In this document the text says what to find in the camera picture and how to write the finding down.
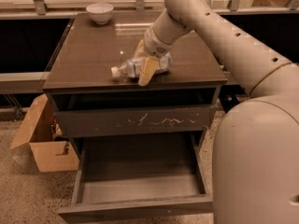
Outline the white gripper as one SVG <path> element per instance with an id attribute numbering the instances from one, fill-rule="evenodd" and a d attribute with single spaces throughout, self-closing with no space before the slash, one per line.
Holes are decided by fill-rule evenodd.
<path id="1" fill-rule="evenodd" d="M 146 86 L 150 83 L 159 66 L 159 60 L 156 57 L 163 57 L 171 49 L 170 41 L 171 36 L 166 29 L 158 28 L 153 24 L 147 29 L 133 56 L 135 60 L 145 59 L 143 69 L 139 75 L 139 86 Z"/>

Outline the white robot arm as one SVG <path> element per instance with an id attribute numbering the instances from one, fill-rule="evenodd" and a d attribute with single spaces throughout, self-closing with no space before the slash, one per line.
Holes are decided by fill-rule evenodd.
<path id="1" fill-rule="evenodd" d="M 249 99 L 221 121 L 213 148 L 215 224 L 299 224 L 299 66 L 211 9 L 164 0 L 139 55 L 164 56 L 195 31 Z"/>

